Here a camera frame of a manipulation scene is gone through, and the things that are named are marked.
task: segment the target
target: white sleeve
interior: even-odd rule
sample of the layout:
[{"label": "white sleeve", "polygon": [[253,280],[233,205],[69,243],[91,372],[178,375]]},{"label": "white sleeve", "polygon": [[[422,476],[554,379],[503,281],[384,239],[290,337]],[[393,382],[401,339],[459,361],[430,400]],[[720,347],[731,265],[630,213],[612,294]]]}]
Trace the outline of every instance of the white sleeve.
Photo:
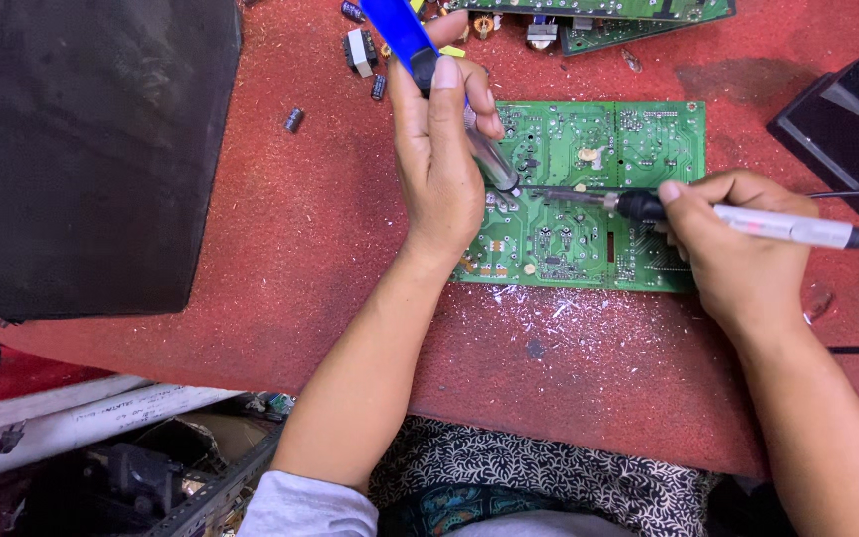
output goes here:
[{"label": "white sleeve", "polygon": [[376,535],[376,507],[352,488],[278,470],[260,478],[239,537]]}]

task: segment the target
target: electrolytic capacitor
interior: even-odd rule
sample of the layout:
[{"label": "electrolytic capacitor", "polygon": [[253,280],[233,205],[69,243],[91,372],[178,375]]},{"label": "electrolytic capacitor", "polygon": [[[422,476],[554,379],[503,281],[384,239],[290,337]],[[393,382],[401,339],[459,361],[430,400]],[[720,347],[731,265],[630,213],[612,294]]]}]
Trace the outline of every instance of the electrolytic capacitor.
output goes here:
[{"label": "electrolytic capacitor", "polygon": [[373,78],[373,91],[370,96],[373,100],[383,100],[383,93],[387,91],[387,78],[383,75],[376,75]]},{"label": "electrolytic capacitor", "polygon": [[300,108],[295,108],[290,111],[290,117],[287,118],[287,122],[283,124],[283,128],[287,129],[291,133],[297,134],[297,129],[301,126],[301,121],[304,120],[304,111]]},{"label": "electrolytic capacitor", "polygon": [[340,13],[344,14],[344,17],[351,19],[353,22],[364,22],[366,17],[364,16],[364,11],[360,9],[360,6],[357,6],[353,2],[344,2],[340,5]]}]

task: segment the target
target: hand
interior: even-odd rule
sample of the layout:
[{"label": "hand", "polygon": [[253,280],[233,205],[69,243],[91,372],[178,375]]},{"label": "hand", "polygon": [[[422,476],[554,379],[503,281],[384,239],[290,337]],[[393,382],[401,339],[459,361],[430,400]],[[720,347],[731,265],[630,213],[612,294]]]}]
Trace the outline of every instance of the hand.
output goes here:
[{"label": "hand", "polygon": [[[425,28],[433,42],[443,46],[462,34],[467,20],[466,12],[460,10]],[[479,131],[495,140],[505,136],[489,77],[470,61],[444,55],[436,61],[426,100],[394,58],[388,84],[396,131],[396,173],[410,217],[404,249],[455,265],[479,231],[485,210],[483,179],[463,125],[467,95]]]},{"label": "hand", "polygon": [[747,170],[712,174],[690,186],[668,181],[659,197],[669,244],[690,257],[701,304],[736,346],[804,324],[801,281],[810,247],[736,231],[711,204],[817,217],[814,201]]}]

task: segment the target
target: forearm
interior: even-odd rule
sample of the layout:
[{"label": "forearm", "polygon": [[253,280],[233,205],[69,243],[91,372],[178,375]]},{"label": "forearm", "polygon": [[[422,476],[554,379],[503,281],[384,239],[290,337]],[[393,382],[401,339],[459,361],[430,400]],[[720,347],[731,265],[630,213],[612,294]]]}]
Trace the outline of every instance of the forearm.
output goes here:
[{"label": "forearm", "polygon": [[420,347],[454,265],[404,244],[304,387],[272,468],[365,490],[406,415]]},{"label": "forearm", "polygon": [[859,536],[859,397],[806,325],[739,354],[785,510],[802,535]]}]

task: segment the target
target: circuit board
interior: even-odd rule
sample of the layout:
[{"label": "circuit board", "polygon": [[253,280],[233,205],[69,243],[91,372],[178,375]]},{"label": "circuit board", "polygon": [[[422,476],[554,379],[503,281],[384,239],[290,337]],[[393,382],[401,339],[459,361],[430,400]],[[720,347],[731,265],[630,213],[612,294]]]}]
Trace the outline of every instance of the circuit board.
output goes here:
[{"label": "circuit board", "polygon": [[719,0],[449,0],[447,3],[453,9],[470,11],[677,22],[717,18],[720,9]]},{"label": "circuit board", "polygon": [[688,292],[689,266],[651,224],[546,200],[547,188],[656,188],[704,175],[703,102],[497,102],[521,197],[486,189],[456,282]]},{"label": "circuit board", "polygon": [[603,19],[602,26],[591,30],[560,28],[559,37],[562,55],[579,55],[597,51],[613,45],[637,41],[645,37],[668,31],[690,28],[698,24],[715,22],[735,15],[735,0],[717,0],[715,6],[706,9],[698,22],[658,22],[652,20]]}]

